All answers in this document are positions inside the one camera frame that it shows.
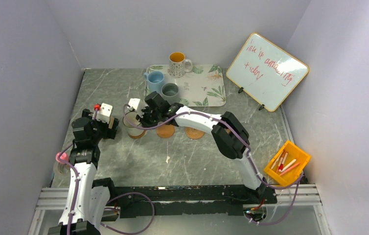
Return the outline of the white mug black rim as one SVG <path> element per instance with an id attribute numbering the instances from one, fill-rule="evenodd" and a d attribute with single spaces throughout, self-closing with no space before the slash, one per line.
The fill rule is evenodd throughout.
<path id="1" fill-rule="evenodd" d="M 123 117 L 122 122 L 123 125 L 126 127 L 127 134 L 140 134 L 143 130 L 137 129 L 136 126 L 141 126 L 139 121 L 136 120 L 137 112 L 128 112 L 126 113 L 125 117 Z"/>

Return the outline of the grey-green mug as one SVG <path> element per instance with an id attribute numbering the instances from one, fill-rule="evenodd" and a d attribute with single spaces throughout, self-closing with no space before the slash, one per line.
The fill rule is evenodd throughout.
<path id="1" fill-rule="evenodd" d="M 161 96 L 169 104 L 180 102 L 179 87 L 175 83 L 166 83 L 161 89 Z"/>

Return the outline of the light blue mug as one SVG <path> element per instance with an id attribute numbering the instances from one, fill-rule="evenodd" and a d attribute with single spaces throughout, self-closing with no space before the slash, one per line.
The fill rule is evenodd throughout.
<path id="1" fill-rule="evenodd" d="M 165 84 L 164 74 L 160 71 L 145 72 L 143 74 L 147 82 L 147 89 L 149 93 L 157 92 L 161 94 L 163 85 Z"/>

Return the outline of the yellow-inside patterned mug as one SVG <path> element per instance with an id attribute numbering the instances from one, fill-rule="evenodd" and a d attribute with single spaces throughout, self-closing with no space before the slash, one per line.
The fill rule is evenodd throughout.
<path id="1" fill-rule="evenodd" d="M 169 55 L 168 73 L 170 76 L 179 78 L 184 76 L 187 72 L 191 72 L 193 63 L 187 59 L 182 52 L 173 52 Z"/>

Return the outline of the beige ceramic mug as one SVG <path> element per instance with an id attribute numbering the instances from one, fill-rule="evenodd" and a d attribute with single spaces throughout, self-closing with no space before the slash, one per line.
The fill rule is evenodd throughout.
<path id="1" fill-rule="evenodd" d="M 110 116 L 110 121 L 109 121 L 109 126 L 108 126 L 109 129 L 112 129 L 114 125 L 114 121 L 115 121 L 115 118 L 113 116 Z"/>

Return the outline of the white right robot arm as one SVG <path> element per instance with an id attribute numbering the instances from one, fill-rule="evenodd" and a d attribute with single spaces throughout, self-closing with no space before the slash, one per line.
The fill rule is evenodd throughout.
<path id="1" fill-rule="evenodd" d="M 157 92 L 150 93 L 144 100 L 131 98 L 128 110 L 137 113 L 136 120 L 140 122 L 143 130 L 170 124 L 210 134 L 220 153 L 235 162 L 247 188 L 247 199 L 258 203 L 264 198 L 267 183 L 252 158 L 249 134 L 233 113 L 208 114 L 181 103 L 170 104 Z"/>

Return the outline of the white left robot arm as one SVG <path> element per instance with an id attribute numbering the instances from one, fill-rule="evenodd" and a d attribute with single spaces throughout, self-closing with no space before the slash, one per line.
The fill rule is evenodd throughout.
<path id="1" fill-rule="evenodd" d="M 64 211 L 58 226 L 48 230 L 50 235 L 98 235 L 105 206 L 117 199 L 111 178 L 97 180 L 100 158 L 99 142 L 114 139 L 119 120 L 112 116 L 111 105 L 97 104 L 94 111 L 84 109 L 82 116 L 72 122 L 74 138 L 68 146 L 67 158 L 63 152 L 57 161 L 70 169 L 70 185 Z"/>

